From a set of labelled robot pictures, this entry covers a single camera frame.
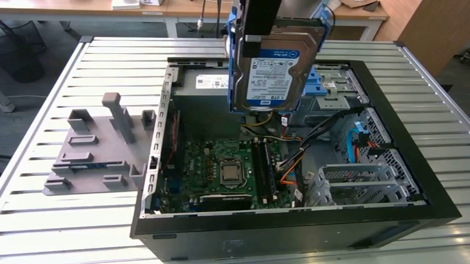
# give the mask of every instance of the slatted metal surface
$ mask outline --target slatted metal surface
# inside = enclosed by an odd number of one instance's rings
[[[17,263],[156,263],[131,240],[135,192],[44,196],[43,184],[69,129],[69,111],[100,107],[104,92],[119,92],[129,114],[156,109],[167,57],[223,57],[223,43],[208,39],[107,38],[80,44],[17,153],[0,178],[0,258]],[[468,263],[468,122],[412,58],[384,42],[324,44],[319,59],[364,61],[415,139],[463,217],[375,250],[320,252],[227,260],[259,263]]]

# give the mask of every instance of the power supply label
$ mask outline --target power supply label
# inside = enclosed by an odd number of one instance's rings
[[[299,55],[292,49],[262,49],[251,59],[247,100],[252,105],[275,106],[286,100],[292,83],[288,70]]]
[[[228,75],[223,74],[201,74],[196,77],[196,89],[227,89]]]

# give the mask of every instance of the ram slot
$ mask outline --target ram slot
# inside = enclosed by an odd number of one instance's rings
[[[256,196],[260,204],[276,200],[275,173],[266,142],[254,140],[251,143],[252,166],[256,182]]]

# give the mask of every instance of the black ram slot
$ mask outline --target black ram slot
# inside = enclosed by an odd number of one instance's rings
[[[272,183],[274,183],[274,170],[270,165],[268,153],[264,142],[251,143],[252,166],[255,172],[256,182],[256,196],[258,202],[264,204],[272,202]]]

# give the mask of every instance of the motherboard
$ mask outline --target motherboard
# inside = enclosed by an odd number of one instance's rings
[[[181,177],[168,179],[163,199],[171,212],[291,206],[288,190],[278,190],[275,175],[266,173],[282,159],[278,141],[187,141],[183,152]]]

